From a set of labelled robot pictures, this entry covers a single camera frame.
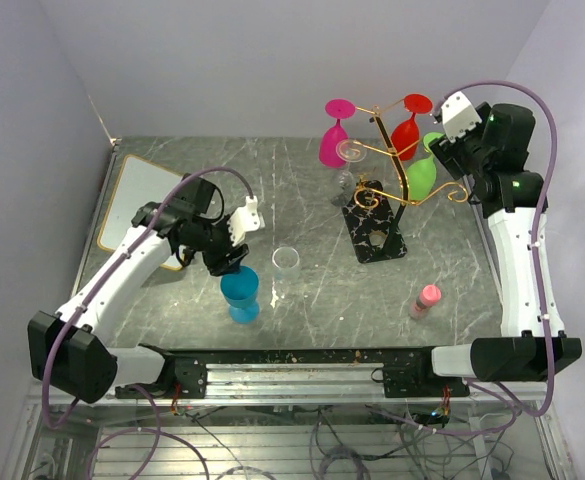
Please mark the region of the green wine glass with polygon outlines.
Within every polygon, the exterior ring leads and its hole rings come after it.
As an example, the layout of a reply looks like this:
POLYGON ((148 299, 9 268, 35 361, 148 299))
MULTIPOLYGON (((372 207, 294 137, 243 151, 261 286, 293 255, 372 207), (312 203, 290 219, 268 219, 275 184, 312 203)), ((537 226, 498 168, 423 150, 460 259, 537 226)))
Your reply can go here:
POLYGON ((424 150, 427 156, 417 160, 406 170, 409 184, 409 199, 413 202, 425 200, 431 193, 437 178, 435 156, 430 144, 443 137, 442 133, 430 132, 423 138, 424 150))

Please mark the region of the blue wine glass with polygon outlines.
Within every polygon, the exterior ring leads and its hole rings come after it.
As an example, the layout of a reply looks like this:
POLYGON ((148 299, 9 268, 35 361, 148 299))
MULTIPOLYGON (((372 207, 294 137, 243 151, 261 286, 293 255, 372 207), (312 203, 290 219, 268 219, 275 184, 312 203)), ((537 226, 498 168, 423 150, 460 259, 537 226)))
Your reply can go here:
POLYGON ((258 317, 259 286, 259 276, 247 266, 241 266, 236 273, 221 277, 221 293, 228 303, 228 313, 235 322, 248 324, 258 317))

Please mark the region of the red wine glass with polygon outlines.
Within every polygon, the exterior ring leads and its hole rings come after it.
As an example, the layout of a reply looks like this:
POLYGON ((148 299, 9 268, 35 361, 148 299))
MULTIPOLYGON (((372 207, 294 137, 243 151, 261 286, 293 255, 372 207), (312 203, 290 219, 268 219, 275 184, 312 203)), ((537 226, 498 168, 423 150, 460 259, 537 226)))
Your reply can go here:
POLYGON ((410 113, 410 117, 399 124, 391 135, 391 141, 397 150, 398 157, 402 162, 411 160, 416 154, 417 144, 420 141, 420 129, 416 117, 431 112, 432 101, 420 93, 407 95, 403 104, 410 113))

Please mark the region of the clear glass front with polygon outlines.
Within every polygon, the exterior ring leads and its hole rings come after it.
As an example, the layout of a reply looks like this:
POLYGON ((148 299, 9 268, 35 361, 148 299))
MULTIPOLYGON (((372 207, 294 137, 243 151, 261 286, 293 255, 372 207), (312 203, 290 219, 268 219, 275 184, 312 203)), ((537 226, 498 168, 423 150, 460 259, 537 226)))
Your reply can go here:
POLYGON ((300 255, 289 246, 281 246, 272 254, 273 281, 277 294, 284 298, 300 276, 300 255))

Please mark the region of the clear glass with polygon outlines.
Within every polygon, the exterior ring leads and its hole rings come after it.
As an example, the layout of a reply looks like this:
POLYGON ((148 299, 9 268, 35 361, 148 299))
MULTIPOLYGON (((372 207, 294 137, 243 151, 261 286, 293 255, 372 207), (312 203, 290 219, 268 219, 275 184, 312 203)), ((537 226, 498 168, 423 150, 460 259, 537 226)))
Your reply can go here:
POLYGON ((335 207, 346 206, 353 197, 358 180, 351 171, 351 165, 361 162, 367 155, 367 150, 359 140, 347 139, 340 141, 336 146, 336 154, 345 166, 335 177, 336 193, 330 199, 335 207))
POLYGON ((289 246, 281 246, 272 254, 273 281, 277 294, 284 298, 300 276, 300 255, 289 246))

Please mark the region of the magenta wine glass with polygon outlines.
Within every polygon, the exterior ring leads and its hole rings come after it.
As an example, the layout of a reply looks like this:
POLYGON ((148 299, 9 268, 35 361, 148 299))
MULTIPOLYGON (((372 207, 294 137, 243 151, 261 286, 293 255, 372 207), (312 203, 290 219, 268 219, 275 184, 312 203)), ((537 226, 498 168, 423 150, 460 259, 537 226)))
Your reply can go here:
POLYGON ((337 146, 349 138, 341 122, 355 114, 356 106, 349 100, 336 98, 326 103, 325 111, 335 120, 335 124, 323 135, 319 148, 319 161, 326 167, 339 169, 345 166, 346 162, 338 155, 337 146))

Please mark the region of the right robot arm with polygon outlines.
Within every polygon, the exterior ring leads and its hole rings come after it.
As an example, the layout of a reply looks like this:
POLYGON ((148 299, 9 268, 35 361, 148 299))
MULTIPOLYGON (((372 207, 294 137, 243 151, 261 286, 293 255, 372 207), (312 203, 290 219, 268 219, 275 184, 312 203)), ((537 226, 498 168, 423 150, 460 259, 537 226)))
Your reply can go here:
POLYGON ((454 179, 468 177, 493 239, 502 294, 500 336, 439 346, 412 373, 422 394, 437 394, 448 377, 483 382, 541 382, 578 360, 554 300, 545 249, 543 177, 525 163, 533 113, 513 104, 473 106, 462 94, 435 118, 444 135, 429 148, 454 179))

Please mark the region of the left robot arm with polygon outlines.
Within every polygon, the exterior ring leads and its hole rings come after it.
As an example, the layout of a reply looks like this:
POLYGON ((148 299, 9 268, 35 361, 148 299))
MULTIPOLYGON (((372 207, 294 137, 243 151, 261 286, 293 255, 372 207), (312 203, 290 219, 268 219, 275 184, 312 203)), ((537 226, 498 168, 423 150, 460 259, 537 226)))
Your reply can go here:
POLYGON ((175 387, 173 356, 152 346, 115 351, 107 344, 123 308, 169 258, 197 253, 213 277, 238 271, 249 252, 247 233, 262 226, 258 198, 217 219, 206 212, 216 191, 202 172, 186 175, 162 202, 140 207, 115 252, 92 279, 53 314, 37 312, 27 326, 33 376, 42 397, 57 388, 92 404, 112 388, 140 383, 154 397, 175 387))

